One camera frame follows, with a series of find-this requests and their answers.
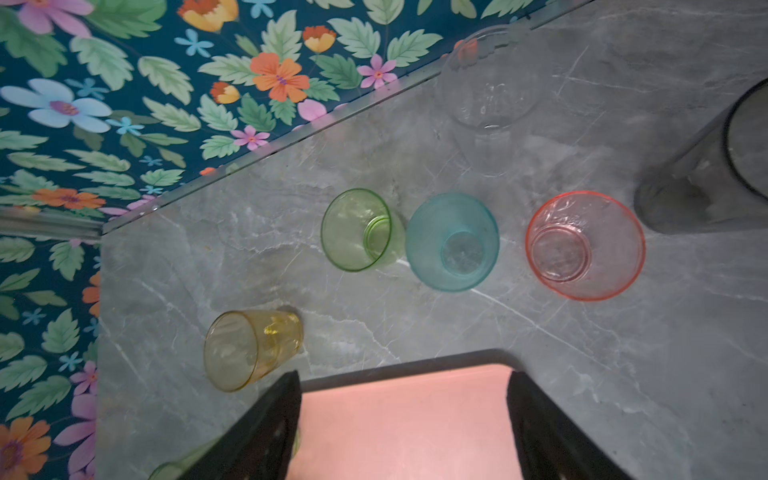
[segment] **pink glass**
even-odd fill
[[[596,302],[624,292],[637,279],[645,237],[624,205],[578,191],[559,195],[536,212],[525,252],[544,285],[572,300]]]

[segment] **plastic cup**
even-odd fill
[[[624,292],[637,279],[645,237],[624,205],[578,191],[555,197],[536,212],[525,252],[544,285],[570,299],[594,302]]]
[[[461,292],[477,286],[498,257],[496,220],[478,199],[440,194],[411,217],[406,255],[413,273],[435,290]]]

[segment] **pink flower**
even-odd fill
[[[270,137],[270,134],[266,132],[256,133],[256,128],[250,125],[247,125],[243,130],[232,130],[230,133],[237,139],[235,145],[238,147],[248,145],[248,150],[256,150],[258,147],[266,145],[266,140]]]
[[[96,395],[96,384],[98,381],[98,372],[96,371],[96,364],[91,360],[88,360],[83,367],[83,372],[77,372],[73,376],[69,377],[72,383],[77,383],[78,386],[74,388],[74,394],[80,395],[85,393],[88,388],[91,388],[91,393]]]
[[[382,65],[382,58],[379,54],[373,55],[371,58],[371,66],[363,65],[357,68],[357,72],[363,75],[365,78],[360,82],[361,88],[368,88],[373,85],[374,88],[381,88],[384,86],[384,82],[397,80],[397,75],[388,73],[396,65],[394,60],[390,60]]]
[[[24,4],[18,11],[21,23],[38,35],[51,33],[53,23],[75,37],[90,38],[91,31],[75,15],[88,15],[94,6],[88,0],[0,0],[0,5]]]
[[[70,425],[53,439],[53,443],[64,447],[85,439],[69,457],[70,474],[83,468],[93,468],[90,464],[96,456],[96,395],[85,393],[75,396],[72,399],[72,415],[86,421]]]

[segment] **clear glass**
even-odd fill
[[[768,79],[700,131],[635,192],[661,233],[768,228]]]
[[[219,390],[234,392],[284,364],[303,340],[304,329],[294,313],[222,313],[205,337],[205,373]]]
[[[379,195],[354,188],[328,206],[320,241],[331,263],[345,272],[360,272],[402,257],[405,229]]]
[[[624,292],[645,262],[645,237],[632,212],[595,192],[549,200],[531,219],[525,252],[542,283],[570,299],[606,300]]]
[[[442,108],[471,166],[501,173],[512,162],[512,125],[539,102],[551,78],[544,42],[522,23],[484,28],[459,42],[438,78]]]
[[[498,257],[498,227],[488,208],[464,194],[440,194],[411,217],[406,255],[424,283],[443,292],[477,286]]]

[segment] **green glass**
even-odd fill
[[[400,218],[379,195],[353,188],[328,206],[320,241],[331,263],[345,272],[361,272],[402,257],[406,232]]]

